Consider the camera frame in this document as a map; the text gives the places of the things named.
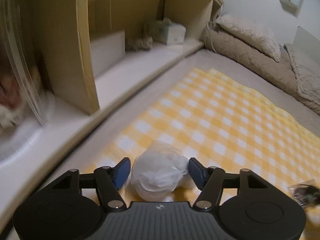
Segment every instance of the white plastic bag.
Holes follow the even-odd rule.
[[[156,141],[132,166],[131,184],[146,201],[163,201],[177,187],[193,188],[188,159],[173,146]]]

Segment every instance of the tissue box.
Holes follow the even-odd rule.
[[[181,44],[186,35],[186,28],[169,19],[163,21],[154,20],[144,25],[144,34],[151,36],[154,41],[160,41],[167,45]]]

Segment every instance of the white shelf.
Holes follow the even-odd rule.
[[[151,51],[127,53],[96,80],[100,110],[88,116],[57,99],[50,123],[28,147],[0,162],[0,231],[15,208],[44,176],[94,127],[129,96],[203,43],[187,39],[183,45],[155,44]]]
[[[101,108],[124,100],[179,59],[198,50],[203,43],[187,39],[183,45],[155,43],[150,51],[128,52],[125,58],[96,79]]]

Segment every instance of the electrical cord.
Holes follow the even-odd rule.
[[[211,33],[210,33],[210,28],[209,28],[209,25],[208,25],[209,22],[205,22],[205,26],[207,26],[207,30],[208,30],[208,33],[209,33],[209,38],[210,38],[210,42],[211,42],[211,48],[212,50],[217,53],[217,51],[215,50],[213,44],[212,44],[212,38],[211,38]]]
[[[219,12],[217,18],[220,17],[223,8],[224,8],[224,2],[222,1],[222,5],[221,5],[221,7],[220,7],[220,12]],[[211,33],[210,33],[209,22],[206,22],[206,23],[205,23],[205,26],[207,27],[207,30],[208,30],[208,33],[209,33],[211,48],[212,48],[212,50],[213,50],[215,53],[217,53],[217,51],[215,50],[215,48],[214,48],[214,46],[213,46],[213,43],[212,43],[212,37],[211,37]]]

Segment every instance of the circular plate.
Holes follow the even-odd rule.
[[[303,209],[285,194],[262,191],[239,194],[220,206],[228,233],[245,240],[299,239],[306,223]]]
[[[101,219],[100,207],[77,193],[39,193],[13,215],[21,240],[72,240],[90,235]]]

